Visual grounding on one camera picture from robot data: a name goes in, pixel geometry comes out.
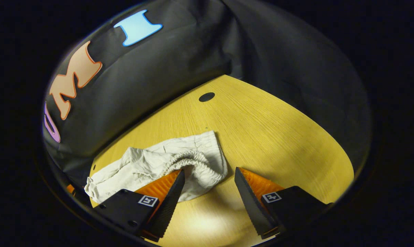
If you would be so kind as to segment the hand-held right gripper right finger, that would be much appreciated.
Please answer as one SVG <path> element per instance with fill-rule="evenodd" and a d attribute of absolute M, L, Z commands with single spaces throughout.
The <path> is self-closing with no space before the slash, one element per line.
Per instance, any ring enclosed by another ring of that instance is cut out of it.
<path fill-rule="evenodd" d="M 242 167 L 235 169 L 234 181 L 247 214 L 262 239 L 310 225 L 332 205 L 323 203 L 299 186 L 283 188 Z"/>

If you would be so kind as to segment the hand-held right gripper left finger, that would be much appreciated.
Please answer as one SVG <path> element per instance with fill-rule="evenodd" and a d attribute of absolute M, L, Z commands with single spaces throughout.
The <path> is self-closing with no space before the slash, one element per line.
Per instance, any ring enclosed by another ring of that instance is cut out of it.
<path fill-rule="evenodd" d="M 169 226 L 184 184 L 184 170 L 175 170 L 134 192 L 119 190 L 94 211 L 131 235 L 158 242 Z"/>

